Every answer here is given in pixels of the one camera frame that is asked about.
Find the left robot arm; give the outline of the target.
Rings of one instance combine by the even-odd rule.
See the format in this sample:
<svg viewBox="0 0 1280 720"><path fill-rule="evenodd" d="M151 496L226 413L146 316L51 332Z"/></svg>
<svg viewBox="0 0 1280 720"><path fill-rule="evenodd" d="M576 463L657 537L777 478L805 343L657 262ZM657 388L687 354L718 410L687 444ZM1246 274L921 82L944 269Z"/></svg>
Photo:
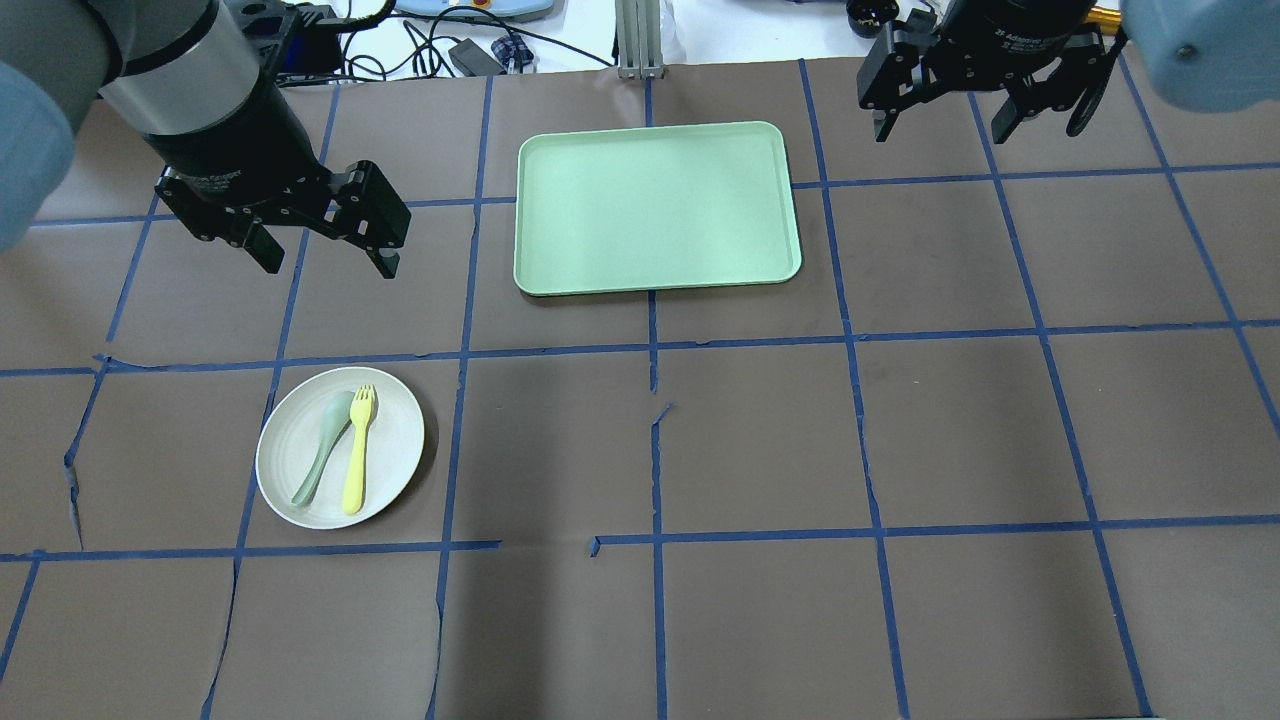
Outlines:
<svg viewBox="0 0 1280 720"><path fill-rule="evenodd" d="M104 100L163 159L155 193L195 238L276 273L270 228L302 227L396 275L410 210L375 163L320 163L225 3L5 1L1 69L4 249L65 179Z"/></svg>

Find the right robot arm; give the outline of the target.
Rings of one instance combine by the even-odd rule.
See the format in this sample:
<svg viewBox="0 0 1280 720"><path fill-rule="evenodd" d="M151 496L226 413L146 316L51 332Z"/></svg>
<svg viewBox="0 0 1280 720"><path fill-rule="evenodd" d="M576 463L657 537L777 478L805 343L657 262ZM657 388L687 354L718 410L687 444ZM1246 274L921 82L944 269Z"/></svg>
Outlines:
<svg viewBox="0 0 1280 720"><path fill-rule="evenodd" d="M997 92L989 137L1004 143L1043 111L1091 123L1128 45L1158 96L1185 111L1240 111L1277 97L1275 1L1124 1L1112 35L1093 1L951 1L901 15L895 1L849 1L852 32L872 41L858 105L884 142L910 108L946 94Z"/></svg>

